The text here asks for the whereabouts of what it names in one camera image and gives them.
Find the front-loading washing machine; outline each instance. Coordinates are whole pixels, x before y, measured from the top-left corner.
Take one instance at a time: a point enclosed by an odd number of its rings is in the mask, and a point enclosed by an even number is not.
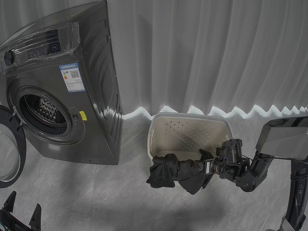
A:
[[[105,0],[22,28],[0,46],[0,63],[0,133],[16,148],[0,188],[22,172],[25,137],[44,157],[118,164],[122,113]]]

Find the energy label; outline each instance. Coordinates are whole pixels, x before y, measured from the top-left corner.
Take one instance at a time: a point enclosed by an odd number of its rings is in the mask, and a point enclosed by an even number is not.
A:
[[[77,63],[59,66],[68,92],[85,91]]]

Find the yellow warning sticker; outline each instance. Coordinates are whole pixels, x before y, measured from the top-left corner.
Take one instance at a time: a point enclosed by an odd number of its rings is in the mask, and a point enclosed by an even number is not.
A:
[[[84,111],[79,111],[80,115],[81,115],[81,118],[83,121],[86,121],[87,120],[87,117],[86,117],[86,114],[84,113]]]

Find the gray tile floor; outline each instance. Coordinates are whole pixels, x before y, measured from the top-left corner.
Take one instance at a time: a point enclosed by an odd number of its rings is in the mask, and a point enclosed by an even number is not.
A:
[[[263,124],[275,116],[254,112],[227,118],[243,154],[253,157]],[[42,157],[27,142],[24,171],[11,187],[0,189],[0,204],[17,192],[14,215],[28,224],[36,203],[42,230],[264,231],[278,229],[286,211],[290,162],[274,160],[266,180],[252,193],[214,175],[206,189],[190,195],[181,187],[154,189],[149,176],[143,115],[124,122],[118,166],[86,165]]]

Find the black cloth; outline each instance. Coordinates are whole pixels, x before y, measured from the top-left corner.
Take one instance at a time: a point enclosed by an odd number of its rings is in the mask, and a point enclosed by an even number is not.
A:
[[[200,160],[213,158],[211,153],[202,149],[199,151],[202,154]],[[201,187],[204,189],[212,178],[212,175],[205,176],[202,171],[199,171],[193,160],[179,161],[173,153],[164,157],[155,156],[153,163],[147,180],[153,188],[172,188],[175,187],[174,181],[177,180],[187,192],[195,194]]]

